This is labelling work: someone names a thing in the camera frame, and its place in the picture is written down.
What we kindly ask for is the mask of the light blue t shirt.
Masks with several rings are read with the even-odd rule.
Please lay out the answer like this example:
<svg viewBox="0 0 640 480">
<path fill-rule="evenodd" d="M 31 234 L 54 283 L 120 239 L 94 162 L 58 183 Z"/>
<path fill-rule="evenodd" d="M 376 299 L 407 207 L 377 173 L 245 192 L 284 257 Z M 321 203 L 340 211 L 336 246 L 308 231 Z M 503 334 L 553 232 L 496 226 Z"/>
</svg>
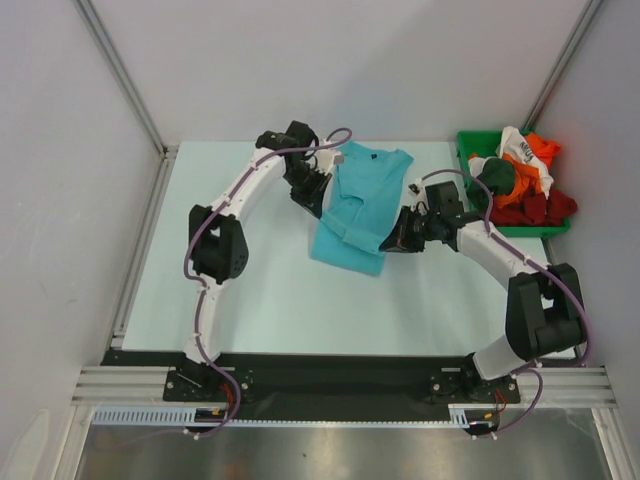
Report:
<svg viewBox="0 0 640 480">
<path fill-rule="evenodd" d="M 372 149 L 349 141 L 339 148 L 344 160 L 335 169 L 331 196 L 312 241 L 316 261 L 379 276 L 400 204 L 404 178 L 413 163 L 407 152 Z"/>
</svg>

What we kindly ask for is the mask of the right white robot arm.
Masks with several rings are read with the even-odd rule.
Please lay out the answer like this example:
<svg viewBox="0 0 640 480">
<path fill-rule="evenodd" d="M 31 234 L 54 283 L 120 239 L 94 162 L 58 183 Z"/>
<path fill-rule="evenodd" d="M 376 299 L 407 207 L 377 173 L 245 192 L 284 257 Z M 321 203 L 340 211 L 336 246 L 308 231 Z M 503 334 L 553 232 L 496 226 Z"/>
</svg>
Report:
<svg viewBox="0 0 640 480">
<path fill-rule="evenodd" d="M 543 266 L 508 241 L 477 212 L 464 209 L 452 181 L 425 189 L 426 205 L 404 206 L 382 252 L 419 253 L 439 241 L 487 271 L 507 293 L 504 334 L 469 354 L 461 366 L 461 388 L 484 401 L 497 379 L 536 360 L 587 341 L 577 272 L 568 264 Z"/>
</svg>

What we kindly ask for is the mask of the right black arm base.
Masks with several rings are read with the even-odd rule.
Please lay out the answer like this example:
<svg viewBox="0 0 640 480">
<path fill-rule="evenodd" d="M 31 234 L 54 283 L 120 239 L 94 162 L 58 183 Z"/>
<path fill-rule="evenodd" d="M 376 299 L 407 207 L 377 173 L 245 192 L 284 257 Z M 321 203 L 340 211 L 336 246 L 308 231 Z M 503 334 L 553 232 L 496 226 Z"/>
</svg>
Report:
<svg viewBox="0 0 640 480">
<path fill-rule="evenodd" d="M 517 404 L 521 400 L 519 387 L 511 377 L 469 379 L 458 368 L 443 368 L 432 373 L 426 393 L 426 399 L 432 403 Z"/>
</svg>

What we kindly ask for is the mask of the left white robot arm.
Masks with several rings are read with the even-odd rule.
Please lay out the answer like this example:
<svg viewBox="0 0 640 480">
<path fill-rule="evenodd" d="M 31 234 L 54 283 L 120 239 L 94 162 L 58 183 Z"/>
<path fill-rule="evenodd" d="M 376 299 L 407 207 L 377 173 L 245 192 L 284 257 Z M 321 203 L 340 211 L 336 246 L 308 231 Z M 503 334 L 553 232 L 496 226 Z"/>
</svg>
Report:
<svg viewBox="0 0 640 480">
<path fill-rule="evenodd" d="M 279 180 L 290 186 L 294 203 L 320 218 L 331 174 L 309 159 L 329 148 L 311 127 L 299 121 L 291 122 L 283 133 L 266 131 L 256 140 L 248 165 L 224 193 L 208 206 L 192 207 L 183 271 L 188 279 L 200 283 L 200 290 L 194 333 L 184 348 L 190 361 L 206 364 L 220 354 L 216 342 L 220 297 L 249 260 L 243 222 Z"/>
</svg>

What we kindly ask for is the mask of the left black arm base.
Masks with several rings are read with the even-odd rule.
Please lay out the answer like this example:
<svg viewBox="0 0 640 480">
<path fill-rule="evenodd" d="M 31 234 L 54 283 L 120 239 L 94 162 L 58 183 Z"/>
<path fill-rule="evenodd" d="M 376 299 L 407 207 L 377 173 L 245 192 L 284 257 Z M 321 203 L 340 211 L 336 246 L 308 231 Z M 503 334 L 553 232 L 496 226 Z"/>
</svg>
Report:
<svg viewBox="0 0 640 480">
<path fill-rule="evenodd" d="M 257 383 L 256 371 L 245 355 L 223 353 L 216 361 L 217 367 L 231 376 L 240 387 L 243 403 L 251 403 L 268 395 Z M 205 403 L 222 401 L 228 388 L 236 398 L 232 382 L 208 364 L 182 359 L 166 376 L 163 400 L 166 402 Z"/>
</svg>

